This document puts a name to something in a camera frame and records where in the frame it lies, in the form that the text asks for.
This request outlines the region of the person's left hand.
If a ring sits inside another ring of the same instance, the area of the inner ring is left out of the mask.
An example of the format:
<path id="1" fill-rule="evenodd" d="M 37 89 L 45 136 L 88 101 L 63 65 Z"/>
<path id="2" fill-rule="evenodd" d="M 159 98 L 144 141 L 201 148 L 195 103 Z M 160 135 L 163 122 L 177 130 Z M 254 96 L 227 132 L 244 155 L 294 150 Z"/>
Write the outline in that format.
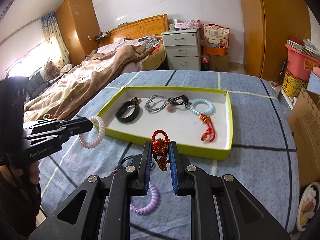
<path id="1" fill-rule="evenodd" d="M 39 161 L 32 163 L 29 168 L 29 179 L 32 184 L 37 185 L 40 181 Z"/>

